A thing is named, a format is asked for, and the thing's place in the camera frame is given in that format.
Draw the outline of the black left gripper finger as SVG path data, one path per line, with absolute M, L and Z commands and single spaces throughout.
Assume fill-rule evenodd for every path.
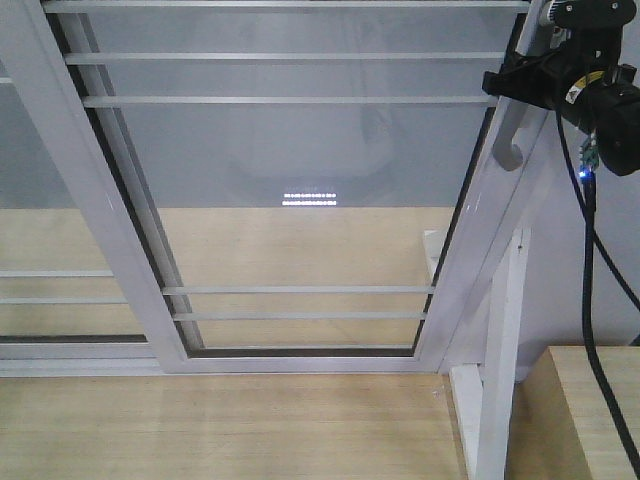
M 484 72 L 482 90 L 492 96 L 552 108 L 551 82 L 543 72 L 543 64 L 548 58 L 548 55 L 526 56 L 510 52 L 498 72 Z

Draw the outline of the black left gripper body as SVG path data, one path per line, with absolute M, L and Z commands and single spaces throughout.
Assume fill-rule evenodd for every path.
M 639 88 L 636 69 L 619 63 L 618 48 L 594 47 L 574 58 L 560 48 L 542 63 L 543 106 L 596 135 L 600 157 L 617 176 L 639 170 Z

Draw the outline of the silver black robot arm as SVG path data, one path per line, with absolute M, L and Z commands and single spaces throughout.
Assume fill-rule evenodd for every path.
M 486 72 L 485 93 L 556 111 L 596 136 L 612 173 L 639 170 L 638 69 L 619 62 L 624 26 L 637 13 L 633 1 L 551 1 L 541 24 L 567 32 L 540 55 L 512 52 L 497 73 Z

